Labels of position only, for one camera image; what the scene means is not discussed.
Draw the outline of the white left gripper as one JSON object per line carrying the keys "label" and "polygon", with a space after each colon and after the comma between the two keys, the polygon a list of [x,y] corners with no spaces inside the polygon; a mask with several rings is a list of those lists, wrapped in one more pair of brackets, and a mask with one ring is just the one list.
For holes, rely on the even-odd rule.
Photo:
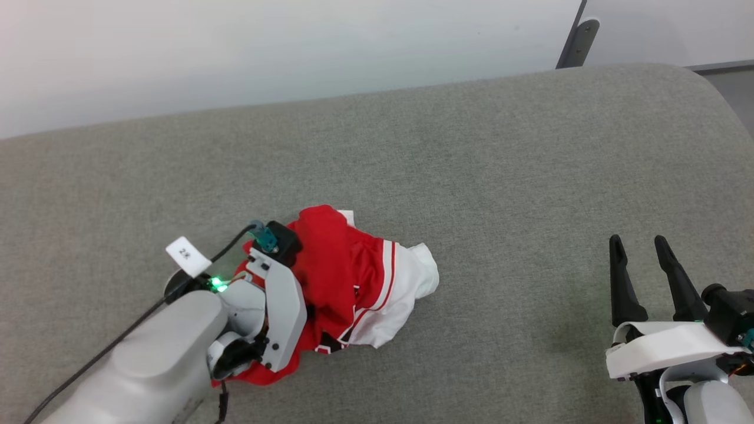
{"label": "white left gripper", "polygon": [[208,350],[211,379],[235,377],[253,364],[272,373],[290,364],[307,308],[288,266],[252,248],[245,271],[228,282],[212,277],[210,289],[228,314],[224,333]]}

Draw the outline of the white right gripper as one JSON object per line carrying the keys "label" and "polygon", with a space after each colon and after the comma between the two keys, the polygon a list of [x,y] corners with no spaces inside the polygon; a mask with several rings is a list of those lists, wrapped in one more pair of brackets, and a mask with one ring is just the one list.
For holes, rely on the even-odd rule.
{"label": "white right gripper", "polygon": [[611,379],[628,379],[657,369],[715,359],[720,355],[748,354],[743,346],[728,346],[701,322],[707,308],[667,239],[655,236],[660,268],[670,287],[673,322],[646,322],[648,312],[639,304],[627,271],[627,255],[618,234],[610,237],[610,301],[614,346],[606,351]]}

